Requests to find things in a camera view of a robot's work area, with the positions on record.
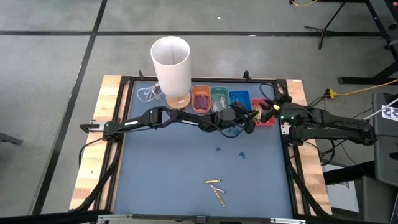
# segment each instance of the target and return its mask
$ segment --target orange container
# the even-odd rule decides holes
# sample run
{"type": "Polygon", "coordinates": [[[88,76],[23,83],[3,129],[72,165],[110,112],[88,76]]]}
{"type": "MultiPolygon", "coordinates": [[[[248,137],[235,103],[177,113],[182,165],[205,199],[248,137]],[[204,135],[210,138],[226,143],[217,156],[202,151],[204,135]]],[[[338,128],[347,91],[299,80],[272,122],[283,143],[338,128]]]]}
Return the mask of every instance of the orange container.
{"type": "Polygon", "coordinates": [[[207,85],[192,87],[192,108],[196,113],[207,113],[211,110],[211,93],[207,85]]]}

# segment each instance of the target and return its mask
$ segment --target sticker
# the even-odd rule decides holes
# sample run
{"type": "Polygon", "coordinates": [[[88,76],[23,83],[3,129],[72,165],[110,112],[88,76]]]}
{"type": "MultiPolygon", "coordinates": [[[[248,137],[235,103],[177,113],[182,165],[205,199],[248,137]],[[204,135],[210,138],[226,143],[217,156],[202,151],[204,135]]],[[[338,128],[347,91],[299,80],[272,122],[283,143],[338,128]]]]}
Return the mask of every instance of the sticker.
{"type": "Polygon", "coordinates": [[[381,108],[381,116],[386,119],[390,119],[393,121],[398,121],[398,108],[393,108],[391,106],[382,105],[381,108]]]}
{"type": "Polygon", "coordinates": [[[138,123],[138,121],[131,121],[131,122],[124,123],[124,125],[127,126],[130,124],[137,124],[137,123],[138,123]]]}
{"type": "Polygon", "coordinates": [[[191,125],[195,125],[198,126],[198,123],[192,122],[192,121],[185,121],[185,120],[181,120],[181,122],[185,123],[185,124],[191,124],[191,125]]]}

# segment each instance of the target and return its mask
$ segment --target concrete floor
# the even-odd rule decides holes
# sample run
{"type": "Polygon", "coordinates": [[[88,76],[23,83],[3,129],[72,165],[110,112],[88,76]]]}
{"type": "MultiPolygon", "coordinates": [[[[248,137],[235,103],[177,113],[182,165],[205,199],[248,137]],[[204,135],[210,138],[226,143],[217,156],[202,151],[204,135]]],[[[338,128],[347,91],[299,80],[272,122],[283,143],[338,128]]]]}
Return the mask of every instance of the concrete floor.
{"type": "MultiPolygon", "coordinates": [[[[99,29],[305,32],[304,25],[323,27],[339,6],[316,3],[299,8],[287,2],[108,0],[99,29]]],[[[100,0],[2,0],[0,30],[90,31],[100,4],[100,0]]],[[[384,2],[372,4],[386,27],[394,21],[384,2]]],[[[330,30],[375,32],[377,27],[364,4],[351,3],[330,30]]],[[[91,119],[103,75],[137,75],[139,69],[144,75],[155,75],[149,49],[158,38],[96,38],[44,213],[68,210],[78,172],[78,151],[86,141],[78,125],[91,119]]],[[[326,88],[339,93],[365,88],[339,85],[336,78],[371,77],[393,62],[381,39],[327,38],[322,50],[317,50],[318,39],[311,37],[184,39],[192,50],[193,76],[241,77],[249,70],[254,78],[302,79],[308,102],[326,88]]],[[[25,140],[21,146],[0,144],[1,217],[28,212],[87,43],[88,37],[0,36],[0,131],[25,140]]],[[[396,93],[396,87],[327,100],[327,110],[354,116],[371,107],[373,92],[396,93]]],[[[318,141],[318,145],[321,150],[330,148],[326,141],[318,141]]],[[[373,159],[372,147],[347,142],[345,148],[356,162],[373,159]]],[[[352,164],[341,148],[336,150],[335,161],[352,164]]]]}

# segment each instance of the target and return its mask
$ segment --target black stand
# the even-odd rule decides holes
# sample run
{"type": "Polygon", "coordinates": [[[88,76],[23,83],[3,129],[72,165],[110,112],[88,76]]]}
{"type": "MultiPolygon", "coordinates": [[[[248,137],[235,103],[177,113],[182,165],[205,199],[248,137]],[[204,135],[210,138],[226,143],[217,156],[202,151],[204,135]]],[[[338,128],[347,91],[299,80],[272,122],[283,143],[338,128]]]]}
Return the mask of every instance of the black stand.
{"type": "Polygon", "coordinates": [[[20,145],[23,140],[9,136],[8,134],[0,133],[0,142],[9,142],[11,144],[20,145]]]}
{"type": "Polygon", "coordinates": [[[362,178],[362,176],[374,176],[374,161],[364,162],[355,166],[344,167],[323,173],[326,185],[339,184],[362,178]]]}
{"type": "Polygon", "coordinates": [[[373,77],[338,77],[340,84],[360,84],[360,85],[381,85],[395,80],[395,78],[388,78],[390,75],[398,71],[398,61],[395,61],[390,66],[385,68],[373,77]]]}
{"type": "Polygon", "coordinates": [[[304,26],[304,28],[306,28],[306,29],[311,29],[311,30],[315,30],[315,31],[317,31],[317,32],[321,32],[321,37],[320,37],[319,43],[318,43],[318,50],[320,50],[320,49],[322,48],[323,39],[324,39],[325,37],[330,36],[330,35],[332,35],[333,33],[336,33],[336,32],[333,32],[333,31],[328,31],[328,27],[329,27],[329,25],[331,24],[331,22],[333,22],[333,20],[335,19],[335,17],[337,16],[337,14],[340,12],[341,8],[342,8],[345,4],[346,4],[346,2],[343,2],[343,3],[341,4],[341,6],[337,9],[337,11],[336,11],[335,14],[333,15],[333,17],[329,20],[329,22],[328,22],[328,24],[325,26],[325,28],[319,29],[319,28],[316,28],[316,27],[304,26]]]}

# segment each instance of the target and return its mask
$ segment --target red container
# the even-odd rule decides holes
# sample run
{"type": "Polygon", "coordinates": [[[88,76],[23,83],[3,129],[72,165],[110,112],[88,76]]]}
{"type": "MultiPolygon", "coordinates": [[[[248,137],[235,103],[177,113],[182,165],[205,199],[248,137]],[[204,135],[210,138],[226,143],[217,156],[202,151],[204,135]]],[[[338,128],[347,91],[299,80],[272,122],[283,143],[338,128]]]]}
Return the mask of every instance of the red container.
{"type": "Polygon", "coordinates": [[[252,100],[253,109],[257,110],[259,112],[259,114],[255,118],[253,118],[254,122],[256,123],[256,126],[271,126],[271,125],[276,124],[275,117],[272,117],[266,123],[260,122],[261,113],[262,113],[262,108],[260,106],[260,102],[266,103],[263,98],[256,98],[256,99],[252,100]]]}

